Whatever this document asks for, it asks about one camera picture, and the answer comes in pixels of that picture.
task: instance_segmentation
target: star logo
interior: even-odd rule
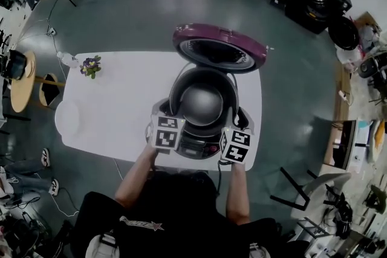
[[[154,231],[156,231],[156,230],[158,230],[158,229],[164,230],[164,229],[162,229],[162,227],[161,227],[162,224],[156,224],[155,222],[152,222],[152,225],[153,225],[153,230],[154,230]]]

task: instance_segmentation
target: plastic bottle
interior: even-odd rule
[[[58,52],[56,56],[62,61],[62,63],[70,68],[78,68],[79,61],[73,55],[66,52]]]

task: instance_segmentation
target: sneaker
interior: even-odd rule
[[[42,161],[42,165],[44,167],[50,167],[51,166],[51,163],[50,163],[50,153],[48,152],[48,149],[43,149],[41,161]]]
[[[51,193],[53,196],[57,196],[58,191],[59,191],[59,182],[57,179],[53,179],[51,183],[51,187],[48,190],[48,192]]]

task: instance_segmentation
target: rice cooker lid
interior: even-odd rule
[[[188,61],[225,73],[251,72],[266,60],[267,49],[262,44],[244,34],[213,25],[179,25],[173,42]]]

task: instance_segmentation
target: wooden table leg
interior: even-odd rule
[[[35,82],[36,83],[56,85],[56,86],[61,86],[61,87],[65,87],[66,86],[66,83],[48,81],[48,80],[45,80],[44,78],[38,77],[38,76],[35,77]]]

